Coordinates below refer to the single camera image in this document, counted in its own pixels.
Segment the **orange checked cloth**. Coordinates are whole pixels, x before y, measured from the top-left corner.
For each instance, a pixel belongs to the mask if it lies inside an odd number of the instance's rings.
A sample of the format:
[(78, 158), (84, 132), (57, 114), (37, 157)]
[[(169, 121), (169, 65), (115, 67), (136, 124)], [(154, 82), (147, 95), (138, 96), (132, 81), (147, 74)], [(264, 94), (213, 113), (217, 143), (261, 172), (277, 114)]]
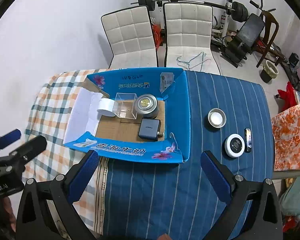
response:
[[(48, 181), (58, 174), (66, 174), (70, 167), (84, 156), (82, 152), (63, 145), (63, 139), (72, 108), (79, 90), (89, 88), (87, 75), (95, 70), (64, 72), (51, 77), (39, 91), (30, 111), (25, 139), (42, 135), (47, 140), (46, 150), (26, 165), (22, 180), (34, 178), (37, 182)], [(100, 158), (88, 186), (74, 207), (93, 233), (102, 234), (104, 226), (105, 193), (108, 175), (108, 159)]]

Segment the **clear acrylic box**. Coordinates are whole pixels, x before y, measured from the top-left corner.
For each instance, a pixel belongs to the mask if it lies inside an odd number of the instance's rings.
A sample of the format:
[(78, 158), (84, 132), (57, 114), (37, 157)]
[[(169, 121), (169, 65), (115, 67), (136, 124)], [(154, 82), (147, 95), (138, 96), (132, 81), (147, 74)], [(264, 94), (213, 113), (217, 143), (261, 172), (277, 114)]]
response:
[(136, 99), (137, 95), (135, 93), (117, 93), (115, 96), (115, 115), (118, 118), (135, 120), (138, 115), (134, 109)]

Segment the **right white padded chair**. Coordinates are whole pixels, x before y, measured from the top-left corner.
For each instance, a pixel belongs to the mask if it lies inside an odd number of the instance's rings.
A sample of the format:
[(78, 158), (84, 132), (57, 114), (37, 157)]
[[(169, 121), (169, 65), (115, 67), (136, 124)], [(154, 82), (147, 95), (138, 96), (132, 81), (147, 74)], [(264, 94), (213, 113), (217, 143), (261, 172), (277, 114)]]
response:
[(203, 51), (212, 60), (204, 72), (221, 74), (211, 52), (212, 17), (213, 9), (208, 5), (186, 2), (164, 4), (165, 67), (179, 67), (176, 63), (178, 56), (190, 58)]

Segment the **blue cardboard box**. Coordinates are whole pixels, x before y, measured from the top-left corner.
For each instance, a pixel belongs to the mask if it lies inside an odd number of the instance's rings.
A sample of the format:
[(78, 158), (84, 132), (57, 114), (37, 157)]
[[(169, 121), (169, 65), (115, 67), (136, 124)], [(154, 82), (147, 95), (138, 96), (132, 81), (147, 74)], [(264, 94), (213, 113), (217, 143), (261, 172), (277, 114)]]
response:
[(63, 144), (111, 159), (181, 164), (190, 157), (190, 121), (184, 70), (110, 70), (86, 77)]

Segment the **white round black-top case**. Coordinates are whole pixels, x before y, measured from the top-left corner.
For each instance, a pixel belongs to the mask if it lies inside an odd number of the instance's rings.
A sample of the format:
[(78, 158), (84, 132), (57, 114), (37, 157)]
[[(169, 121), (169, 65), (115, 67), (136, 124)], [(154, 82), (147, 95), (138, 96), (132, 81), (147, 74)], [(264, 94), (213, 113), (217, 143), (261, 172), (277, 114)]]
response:
[(224, 143), (225, 151), (231, 158), (240, 157), (245, 150), (243, 138), (239, 134), (231, 134)]

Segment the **blue striped cloth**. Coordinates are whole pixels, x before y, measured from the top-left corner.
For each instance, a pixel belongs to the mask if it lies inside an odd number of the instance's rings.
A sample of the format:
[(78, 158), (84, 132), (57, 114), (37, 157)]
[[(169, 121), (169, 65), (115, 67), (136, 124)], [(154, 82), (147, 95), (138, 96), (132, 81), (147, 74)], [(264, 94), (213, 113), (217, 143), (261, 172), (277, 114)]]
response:
[[(234, 174), (246, 180), (271, 178), (274, 143), (266, 95), (261, 85), (207, 73), (186, 74), (190, 97), (190, 158), (173, 164), (142, 164), (110, 160), (103, 234), (157, 239), (202, 239), (225, 208), (200, 166), (209, 150)], [(226, 115), (216, 129), (207, 119), (213, 108)], [(252, 151), (238, 158), (227, 155), (225, 140), (251, 129)]]

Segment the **red cloth on floor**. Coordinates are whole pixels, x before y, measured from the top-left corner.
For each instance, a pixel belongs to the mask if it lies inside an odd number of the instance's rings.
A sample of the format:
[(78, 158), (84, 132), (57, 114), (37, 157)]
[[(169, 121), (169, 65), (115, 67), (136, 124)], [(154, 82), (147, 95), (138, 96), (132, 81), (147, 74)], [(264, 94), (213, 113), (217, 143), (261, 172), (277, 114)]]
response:
[(283, 106), (281, 107), (280, 112), (283, 112), (290, 107), (296, 106), (298, 104), (295, 97), (295, 89), (290, 81), (287, 82), (286, 90), (277, 90), (275, 98), (283, 101)]

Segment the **white round jar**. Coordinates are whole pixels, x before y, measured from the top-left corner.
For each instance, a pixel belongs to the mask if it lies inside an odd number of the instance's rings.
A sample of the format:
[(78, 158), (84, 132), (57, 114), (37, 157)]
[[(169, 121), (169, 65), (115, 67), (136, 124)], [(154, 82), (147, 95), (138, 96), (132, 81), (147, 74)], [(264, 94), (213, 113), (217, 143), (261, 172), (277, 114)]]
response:
[(109, 98), (101, 98), (98, 103), (97, 112), (98, 114), (107, 116), (107, 117), (114, 117), (114, 108), (116, 106), (116, 102)]

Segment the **grey round tin with lens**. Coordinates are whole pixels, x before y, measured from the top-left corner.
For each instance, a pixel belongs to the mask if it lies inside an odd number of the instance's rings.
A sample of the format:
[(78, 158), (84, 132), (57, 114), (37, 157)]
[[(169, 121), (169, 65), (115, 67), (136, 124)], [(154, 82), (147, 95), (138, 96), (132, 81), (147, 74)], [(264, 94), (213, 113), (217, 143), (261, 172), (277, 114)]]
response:
[(154, 119), (159, 114), (158, 100), (152, 94), (143, 94), (136, 99), (134, 109), (143, 118)]

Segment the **dark waste bin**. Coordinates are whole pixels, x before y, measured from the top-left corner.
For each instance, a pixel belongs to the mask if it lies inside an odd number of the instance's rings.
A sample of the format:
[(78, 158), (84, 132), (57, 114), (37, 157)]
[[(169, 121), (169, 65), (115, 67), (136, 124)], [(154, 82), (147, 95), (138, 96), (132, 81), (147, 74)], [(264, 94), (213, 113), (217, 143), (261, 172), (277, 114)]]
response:
[(279, 74), (279, 70), (275, 66), (275, 64), (269, 60), (266, 60), (263, 65), (263, 69), (260, 72), (260, 78), (263, 82), (269, 83), (272, 79), (277, 78)]

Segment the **black weight bench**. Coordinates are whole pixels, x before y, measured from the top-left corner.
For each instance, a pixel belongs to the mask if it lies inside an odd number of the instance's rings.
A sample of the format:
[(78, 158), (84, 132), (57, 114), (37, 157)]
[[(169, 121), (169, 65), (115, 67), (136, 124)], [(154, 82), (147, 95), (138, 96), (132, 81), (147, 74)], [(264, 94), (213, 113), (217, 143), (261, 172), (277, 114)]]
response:
[(252, 52), (253, 45), (259, 38), (264, 26), (265, 24), (259, 16), (251, 14), (222, 51), (223, 57), (237, 68), (243, 59), (247, 59), (246, 54)]

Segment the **teal plastic bag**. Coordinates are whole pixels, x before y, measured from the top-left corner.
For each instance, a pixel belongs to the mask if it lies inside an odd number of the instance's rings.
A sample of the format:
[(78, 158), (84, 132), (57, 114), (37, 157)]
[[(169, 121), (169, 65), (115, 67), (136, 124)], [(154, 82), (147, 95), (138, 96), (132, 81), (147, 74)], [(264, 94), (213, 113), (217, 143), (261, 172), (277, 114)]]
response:
[(279, 203), (284, 216), (293, 216), (300, 221), (300, 177), (281, 196)]

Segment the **dark grey charger block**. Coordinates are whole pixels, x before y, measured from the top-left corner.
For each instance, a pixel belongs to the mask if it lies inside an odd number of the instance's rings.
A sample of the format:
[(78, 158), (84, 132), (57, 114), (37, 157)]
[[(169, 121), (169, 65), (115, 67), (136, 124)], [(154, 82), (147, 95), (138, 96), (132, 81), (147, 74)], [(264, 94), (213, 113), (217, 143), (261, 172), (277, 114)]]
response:
[(138, 137), (150, 141), (158, 141), (164, 137), (164, 132), (161, 132), (161, 121), (159, 119), (142, 118)]

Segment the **small silver round tin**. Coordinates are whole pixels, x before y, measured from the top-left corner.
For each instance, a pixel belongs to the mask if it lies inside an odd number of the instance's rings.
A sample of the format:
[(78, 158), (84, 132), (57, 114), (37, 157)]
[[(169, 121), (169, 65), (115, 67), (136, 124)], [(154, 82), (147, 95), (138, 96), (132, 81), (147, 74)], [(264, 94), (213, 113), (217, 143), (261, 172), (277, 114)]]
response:
[(207, 119), (209, 124), (216, 129), (220, 129), (226, 124), (226, 115), (219, 108), (211, 109), (207, 115)]

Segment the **white padded chair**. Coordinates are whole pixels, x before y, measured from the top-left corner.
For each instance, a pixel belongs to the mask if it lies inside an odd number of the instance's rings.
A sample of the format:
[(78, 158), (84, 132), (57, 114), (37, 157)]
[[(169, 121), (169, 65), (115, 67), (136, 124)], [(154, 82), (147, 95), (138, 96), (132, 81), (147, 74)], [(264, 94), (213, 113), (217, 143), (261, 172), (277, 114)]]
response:
[(158, 66), (151, 18), (145, 5), (105, 14), (101, 23), (113, 54), (110, 69)]
[(203, 51), (212, 60), (204, 72), (221, 74), (211, 52), (212, 17), (213, 9), (208, 5), (186, 2), (164, 4), (165, 67), (179, 67), (176, 63), (178, 56), (190, 58)]

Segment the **left white padded chair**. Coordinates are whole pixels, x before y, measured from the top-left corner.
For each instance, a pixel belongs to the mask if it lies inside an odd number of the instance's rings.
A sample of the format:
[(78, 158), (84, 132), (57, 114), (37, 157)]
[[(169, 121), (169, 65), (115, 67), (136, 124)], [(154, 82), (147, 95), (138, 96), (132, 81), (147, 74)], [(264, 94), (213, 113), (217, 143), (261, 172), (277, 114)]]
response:
[(105, 14), (101, 23), (113, 54), (110, 69), (158, 66), (151, 18), (145, 5)]

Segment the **brown wooden chair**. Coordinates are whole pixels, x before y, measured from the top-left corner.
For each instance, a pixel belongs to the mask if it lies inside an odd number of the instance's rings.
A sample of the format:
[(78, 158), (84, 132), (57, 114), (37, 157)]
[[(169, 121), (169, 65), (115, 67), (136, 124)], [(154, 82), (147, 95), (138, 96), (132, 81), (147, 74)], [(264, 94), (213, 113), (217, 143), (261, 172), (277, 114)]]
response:
[[(273, 44), (275, 37), (279, 31), (279, 23), (277, 22), (277, 20), (275, 19), (275, 17), (272, 15), (271, 12), (262, 10), (261, 15), (263, 17), (265, 17), (265, 32), (264, 32), (264, 37), (262, 38), (261, 42), (266, 47), (262, 50), (262, 56), (256, 65), (257, 68), (260, 66), (262, 61), (266, 58), (267, 53), (270, 52), (270, 47)], [(271, 29), (272, 24), (275, 25), (275, 30), (274, 30), (272, 36), (270, 37), (270, 29)]]

